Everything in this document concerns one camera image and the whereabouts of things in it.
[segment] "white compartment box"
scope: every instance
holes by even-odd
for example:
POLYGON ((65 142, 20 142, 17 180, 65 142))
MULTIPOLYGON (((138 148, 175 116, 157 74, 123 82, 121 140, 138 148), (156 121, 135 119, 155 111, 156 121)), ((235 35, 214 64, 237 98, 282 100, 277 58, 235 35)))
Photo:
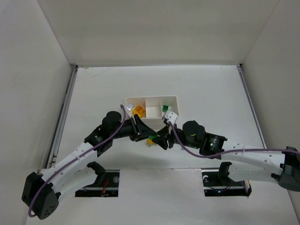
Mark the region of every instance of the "white compartment box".
MULTIPOLYGON (((162 117, 165 112, 163 112, 163 106, 167 105, 171 110, 179 115, 178 103, 176 96, 156 96, 156 97, 128 97, 125 100, 125 105, 129 103, 133 104, 135 109, 138 105, 146 110, 142 121, 152 129, 161 129, 165 126, 162 117)), ((133 116, 132 111, 127 112, 129 116, 133 116)))

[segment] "white panel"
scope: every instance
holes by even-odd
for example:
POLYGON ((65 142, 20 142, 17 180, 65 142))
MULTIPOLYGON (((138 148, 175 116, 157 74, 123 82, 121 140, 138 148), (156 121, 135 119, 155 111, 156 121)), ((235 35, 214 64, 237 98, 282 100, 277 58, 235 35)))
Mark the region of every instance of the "white panel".
POLYGON ((241 63, 278 0, 39 0, 71 63, 241 63))
MULTIPOLYGON (((300 150, 300 1, 281 0, 243 71, 268 147, 300 150)), ((300 194, 290 193, 300 216, 300 194)))
POLYGON ((70 66, 36 0, 0 3, 0 218, 22 224, 26 176, 49 150, 70 66))
POLYGON ((121 170, 116 198, 70 198, 26 225, 298 225, 289 195, 252 182, 246 197, 205 197, 199 170, 121 170))
MULTIPOLYGON (((120 112, 127 97, 175 95, 180 128, 196 120, 207 132, 262 147, 236 66, 94 67, 78 70, 57 160, 75 150, 108 111, 120 112)), ((193 157, 178 145, 165 151, 157 145, 149 147, 146 140, 132 142, 129 138, 114 140, 98 161, 105 169, 220 164, 219 160, 193 157)))

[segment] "green block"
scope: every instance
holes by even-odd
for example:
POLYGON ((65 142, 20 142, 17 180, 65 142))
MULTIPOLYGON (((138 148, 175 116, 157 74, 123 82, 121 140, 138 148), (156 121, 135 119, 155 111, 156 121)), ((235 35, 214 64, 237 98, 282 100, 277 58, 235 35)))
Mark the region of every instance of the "green block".
POLYGON ((153 139, 155 139, 155 138, 157 138, 157 137, 158 137, 157 135, 150 135, 150 136, 148 137, 148 139, 153 140, 153 139))
POLYGON ((168 109, 169 109, 169 106, 167 106, 167 105, 164 105, 164 106, 163 106, 163 112, 167 112, 168 109))

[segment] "black bracket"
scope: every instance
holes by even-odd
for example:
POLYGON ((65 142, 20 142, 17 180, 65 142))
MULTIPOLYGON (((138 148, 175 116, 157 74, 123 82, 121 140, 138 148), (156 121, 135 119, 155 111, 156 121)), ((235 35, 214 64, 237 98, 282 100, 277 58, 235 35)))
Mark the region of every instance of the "black bracket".
MULTIPOLYGON (((23 189, 22 200, 29 207, 34 195, 44 184, 41 175, 37 175, 35 172, 29 174, 26 178, 25 186, 23 189)), ((60 193, 55 193, 52 189, 52 183, 47 184, 38 195, 32 211, 39 219, 46 219, 50 216, 58 207, 58 198, 60 193)))
POLYGON ((228 175, 229 175, 229 167, 232 165, 231 162, 222 162, 219 171, 217 173, 217 177, 220 179, 222 184, 224 185, 231 185, 233 180, 231 180, 228 175))
MULTIPOLYGON (((293 147, 287 146, 286 149, 297 151, 293 147)), ((278 185, 291 191, 300 191, 300 156, 292 153, 284 153, 285 162, 280 164, 280 168, 283 169, 280 175, 272 173, 278 185)))

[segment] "white wall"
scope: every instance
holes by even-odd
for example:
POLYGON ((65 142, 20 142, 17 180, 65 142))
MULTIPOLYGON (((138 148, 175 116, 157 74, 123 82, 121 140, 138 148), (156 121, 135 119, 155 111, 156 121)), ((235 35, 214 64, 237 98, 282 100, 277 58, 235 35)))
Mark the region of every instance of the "white wall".
POLYGON ((24 223, 26 176, 49 149, 70 66, 36 0, 0 2, 0 218, 24 223))
POLYGON ((39 0, 70 63, 242 63, 278 0, 39 0))
MULTIPOLYGON (((243 71, 268 147, 300 150, 300 1, 281 0, 243 71)), ((290 193, 300 218, 300 193, 290 193)))

